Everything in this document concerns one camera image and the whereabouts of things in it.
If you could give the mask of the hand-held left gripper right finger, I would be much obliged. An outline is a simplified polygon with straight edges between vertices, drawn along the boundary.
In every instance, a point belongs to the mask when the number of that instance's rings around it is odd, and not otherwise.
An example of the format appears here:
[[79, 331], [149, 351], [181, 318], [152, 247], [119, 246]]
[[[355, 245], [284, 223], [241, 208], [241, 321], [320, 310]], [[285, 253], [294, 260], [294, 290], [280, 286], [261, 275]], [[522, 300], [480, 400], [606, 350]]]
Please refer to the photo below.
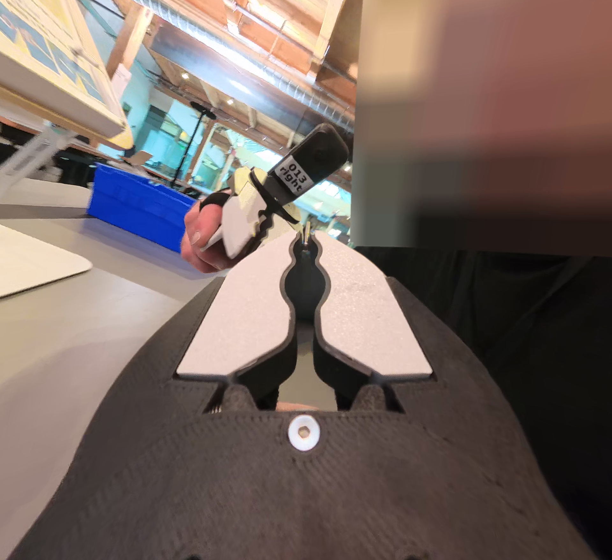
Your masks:
[[348, 411], [366, 386], [383, 402], [393, 384], [433, 381], [434, 370], [390, 279], [370, 260], [324, 232], [311, 235], [313, 365]]

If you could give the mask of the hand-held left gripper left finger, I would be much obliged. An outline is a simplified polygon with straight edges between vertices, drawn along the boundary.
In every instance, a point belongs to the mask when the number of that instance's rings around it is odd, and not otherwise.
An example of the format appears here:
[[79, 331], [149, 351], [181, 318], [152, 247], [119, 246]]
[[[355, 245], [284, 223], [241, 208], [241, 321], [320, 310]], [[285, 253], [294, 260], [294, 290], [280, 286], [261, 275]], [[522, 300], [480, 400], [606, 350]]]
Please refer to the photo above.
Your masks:
[[241, 384], [256, 401], [295, 371], [295, 308], [285, 280], [295, 265], [297, 233], [285, 233], [239, 262], [225, 276], [176, 375]]

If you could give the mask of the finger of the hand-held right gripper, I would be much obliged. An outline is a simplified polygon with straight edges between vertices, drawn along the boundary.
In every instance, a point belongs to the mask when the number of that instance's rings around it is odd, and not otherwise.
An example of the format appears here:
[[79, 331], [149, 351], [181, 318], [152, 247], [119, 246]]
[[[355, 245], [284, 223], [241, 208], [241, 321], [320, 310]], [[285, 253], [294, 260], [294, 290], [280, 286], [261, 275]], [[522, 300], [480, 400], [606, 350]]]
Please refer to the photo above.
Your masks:
[[301, 232], [301, 213], [293, 203], [285, 205], [283, 213], [265, 210], [261, 216], [261, 238], [275, 240], [286, 233]]
[[256, 237], [267, 202], [253, 184], [245, 184], [240, 193], [229, 197], [223, 206], [221, 229], [226, 255], [233, 260]]

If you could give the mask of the person's right hand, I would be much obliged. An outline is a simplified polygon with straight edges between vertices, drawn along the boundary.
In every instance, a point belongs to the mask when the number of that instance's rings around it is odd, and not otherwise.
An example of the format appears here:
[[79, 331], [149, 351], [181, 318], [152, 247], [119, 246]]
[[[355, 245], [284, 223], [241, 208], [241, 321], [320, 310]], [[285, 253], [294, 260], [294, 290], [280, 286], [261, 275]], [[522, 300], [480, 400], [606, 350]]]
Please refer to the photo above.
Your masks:
[[180, 254], [198, 271], [217, 273], [233, 267], [237, 260], [228, 258], [222, 242], [209, 245], [210, 239], [221, 225], [222, 207], [209, 204], [200, 208], [202, 201], [195, 201], [185, 215], [185, 231], [180, 243]]

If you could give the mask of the blue plastic bin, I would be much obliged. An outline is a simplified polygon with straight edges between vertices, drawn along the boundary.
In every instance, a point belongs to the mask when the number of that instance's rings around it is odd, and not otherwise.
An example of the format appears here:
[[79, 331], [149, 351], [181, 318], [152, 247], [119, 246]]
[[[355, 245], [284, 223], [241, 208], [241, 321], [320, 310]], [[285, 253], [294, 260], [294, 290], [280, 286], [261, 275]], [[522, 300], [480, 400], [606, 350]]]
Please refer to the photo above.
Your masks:
[[180, 252], [184, 216], [195, 200], [147, 177], [98, 164], [88, 215]]

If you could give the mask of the black tripod stand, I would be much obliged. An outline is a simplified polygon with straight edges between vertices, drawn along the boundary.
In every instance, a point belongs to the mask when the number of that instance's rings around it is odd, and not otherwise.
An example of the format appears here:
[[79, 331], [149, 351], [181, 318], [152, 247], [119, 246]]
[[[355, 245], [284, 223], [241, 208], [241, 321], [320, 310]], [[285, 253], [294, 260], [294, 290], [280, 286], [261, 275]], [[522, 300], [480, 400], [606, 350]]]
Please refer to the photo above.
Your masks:
[[174, 189], [174, 187], [175, 187], [175, 185], [176, 185], [176, 183], [178, 181], [178, 178], [180, 177], [180, 173], [181, 173], [182, 167], [185, 164], [185, 161], [187, 159], [187, 155], [188, 155], [189, 149], [190, 149], [190, 147], [191, 147], [191, 145], [193, 143], [193, 140], [194, 140], [194, 138], [195, 138], [195, 136], [196, 136], [196, 134], [198, 132], [200, 124], [203, 121], [203, 117], [206, 117], [206, 118], [211, 119], [211, 120], [216, 120], [216, 118], [217, 118], [216, 114], [213, 113], [210, 108], [207, 108], [205, 105], [202, 105], [201, 103], [198, 103], [198, 102], [195, 102], [195, 101], [191, 101], [190, 102], [190, 106], [191, 106], [191, 108], [197, 114], [197, 122], [196, 122], [196, 126], [195, 126], [195, 128], [193, 130], [193, 133], [190, 136], [190, 139], [188, 141], [186, 149], [185, 149], [185, 151], [184, 151], [184, 153], [183, 153], [183, 155], [181, 157], [180, 163], [179, 163], [179, 165], [178, 165], [178, 167], [177, 167], [177, 169], [176, 169], [176, 171], [175, 171], [175, 173], [174, 173], [174, 175], [172, 177], [172, 180], [170, 182], [170, 188], [171, 189]]

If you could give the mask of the wooden board stand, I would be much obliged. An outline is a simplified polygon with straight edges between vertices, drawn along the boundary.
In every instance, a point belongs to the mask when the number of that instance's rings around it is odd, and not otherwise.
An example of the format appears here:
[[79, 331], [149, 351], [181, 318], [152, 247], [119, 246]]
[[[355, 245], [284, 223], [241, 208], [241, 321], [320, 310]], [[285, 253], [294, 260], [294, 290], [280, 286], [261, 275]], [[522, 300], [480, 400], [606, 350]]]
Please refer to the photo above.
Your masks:
[[63, 95], [61, 90], [44, 86], [42, 94], [36, 95], [22, 83], [1, 82], [1, 118], [12, 119], [13, 115], [33, 118], [42, 127], [38, 135], [1, 164], [1, 199], [58, 151], [73, 145], [77, 136], [116, 148], [132, 146], [131, 130], [112, 84], [111, 87], [118, 102], [118, 114], [110, 113], [105, 107], [91, 107], [82, 99]]

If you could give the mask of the instruction sheet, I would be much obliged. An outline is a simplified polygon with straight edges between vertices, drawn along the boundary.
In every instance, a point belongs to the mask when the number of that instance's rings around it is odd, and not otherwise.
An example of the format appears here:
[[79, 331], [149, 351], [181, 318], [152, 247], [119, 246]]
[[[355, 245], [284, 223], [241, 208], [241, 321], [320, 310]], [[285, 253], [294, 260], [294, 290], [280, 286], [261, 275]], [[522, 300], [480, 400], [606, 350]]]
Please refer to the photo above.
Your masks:
[[1, 82], [12, 81], [36, 95], [45, 86], [118, 114], [106, 69], [76, 0], [1, 0]]

